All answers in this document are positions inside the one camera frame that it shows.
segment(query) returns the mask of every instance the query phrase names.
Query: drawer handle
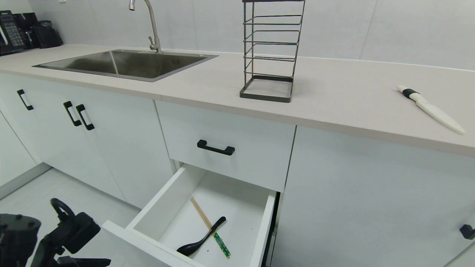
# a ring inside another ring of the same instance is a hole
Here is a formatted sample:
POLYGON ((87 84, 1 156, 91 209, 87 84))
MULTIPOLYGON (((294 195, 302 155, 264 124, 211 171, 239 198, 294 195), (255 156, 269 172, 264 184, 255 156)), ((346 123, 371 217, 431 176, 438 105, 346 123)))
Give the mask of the drawer handle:
POLYGON ((86 121, 84 120, 83 114, 81 113, 82 111, 86 110, 86 107, 84 107, 83 104, 80 104, 79 106, 76 107, 76 110, 79 113, 79 116, 81 117, 81 120, 83 121, 84 126, 86 127, 86 129, 88 131, 91 131, 92 129, 94 129, 94 124, 87 124, 86 121))
POLYGON ((73 106, 73 103, 71 103, 71 101, 67 101, 67 102, 63 103, 63 106, 66 109, 66 112, 69 115, 69 118, 71 119, 71 122, 73 122, 73 125, 76 126, 76 127, 81 125, 81 121, 80 120, 75 121, 73 119, 73 116, 71 115, 71 112, 69 111, 69 108, 73 106))
POLYGON ((209 151, 217 152, 217 153, 220 153, 220 154, 225 154, 225 155, 228 155, 228 156, 231 156, 235 151, 234 147, 232 147, 232 146, 228 146, 225 150, 221 150, 221 149, 218 149, 218 148, 207 146, 207 144, 208 144, 208 142, 206 142, 205 140, 199 140, 196 145, 201 149, 206 149, 206 150, 209 150, 209 151))
POLYGON ((17 94, 20 96, 20 99, 21 101, 23 102, 23 104, 25 105, 25 107, 28 109, 28 110, 32 110, 33 109, 33 106, 32 105, 27 105, 25 103, 25 100, 23 99, 23 97, 21 95, 24 95, 25 94, 25 91, 23 89, 21 90, 18 90, 17 91, 17 94))
POLYGON ((465 224, 460 228, 460 232, 464 236, 465 239, 468 240, 473 240, 475 239, 475 229, 472 228, 472 226, 465 224))

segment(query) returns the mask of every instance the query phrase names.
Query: countertop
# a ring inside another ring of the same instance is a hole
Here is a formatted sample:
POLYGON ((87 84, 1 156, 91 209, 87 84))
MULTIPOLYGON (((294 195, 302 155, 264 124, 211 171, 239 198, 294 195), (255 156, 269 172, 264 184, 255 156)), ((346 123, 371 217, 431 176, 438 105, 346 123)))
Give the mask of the countertop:
MULTIPOLYGON (((154 83, 31 67, 114 49, 121 48, 31 50, 0 57, 0 72, 475 157, 475 71, 299 57, 292 101, 286 104, 239 97, 244 85, 239 53, 184 51, 219 57, 154 83), (399 84, 421 93, 467 133, 458 135, 429 117, 396 91, 399 84)), ((259 64, 280 70, 274 61, 259 64)))

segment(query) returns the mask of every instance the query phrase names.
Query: floor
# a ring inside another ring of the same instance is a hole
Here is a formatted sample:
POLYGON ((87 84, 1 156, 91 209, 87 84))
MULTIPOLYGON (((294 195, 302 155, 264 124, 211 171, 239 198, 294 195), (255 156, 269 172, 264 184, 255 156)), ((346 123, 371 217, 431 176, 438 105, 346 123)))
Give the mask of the floor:
MULTIPOLYGON (((111 197, 56 169, 50 169, 33 181, 0 200, 0 213, 22 214, 37 218, 42 225, 38 241, 56 228, 58 218, 49 204, 51 198, 66 203, 76 214, 85 212, 99 224, 110 220, 125 227, 140 212, 121 200, 111 197)), ((130 267, 119 255, 102 230, 78 253, 79 258, 109 258, 112 267, 130 267)))

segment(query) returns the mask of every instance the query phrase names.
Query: black telephone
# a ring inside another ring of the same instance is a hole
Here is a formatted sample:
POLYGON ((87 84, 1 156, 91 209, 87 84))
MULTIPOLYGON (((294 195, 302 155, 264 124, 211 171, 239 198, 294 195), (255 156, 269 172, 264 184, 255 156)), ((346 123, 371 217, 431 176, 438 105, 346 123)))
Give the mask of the black telephone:
POLYGON ((26 48, 10 10, 0 11, 0 35, 0 53, 26 48))

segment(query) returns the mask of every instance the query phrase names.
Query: chopsticks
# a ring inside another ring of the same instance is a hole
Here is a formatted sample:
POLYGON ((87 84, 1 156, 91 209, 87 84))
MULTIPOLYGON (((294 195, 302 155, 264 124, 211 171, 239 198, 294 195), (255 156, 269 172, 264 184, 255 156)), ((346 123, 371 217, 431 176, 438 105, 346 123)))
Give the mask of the chopsticks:
MULTIPOLYGON (((211 229, 212 225, 211 225, 211 222, 208 220, 208 217, 206 217, 205 213, 203 212, 203 210, 201 209, 201 207, 198 205, 198 203, 196 202, 195 198, 192 197, 191 198, 191 202, 193 203, 193 206, 195 206, 196 208, 196 211, 199 213, 199 215, 201 216, 201 218, 203 219, 203 221, 205 222, 206 226, 208 227, 208 229, 211 229)), ((229 258, 231 256, 231 253, 229 252, 228 248, 226 247, 226 245, 224 244, 223 240, 221 239, 221 237, 219 237, 218 233, 216 232, 213 232, 213 237, 214 239, 216 240, 216 242, 218 243, 219 247, 221 248, 221 250, 224 252, 224 255, 229 258)))

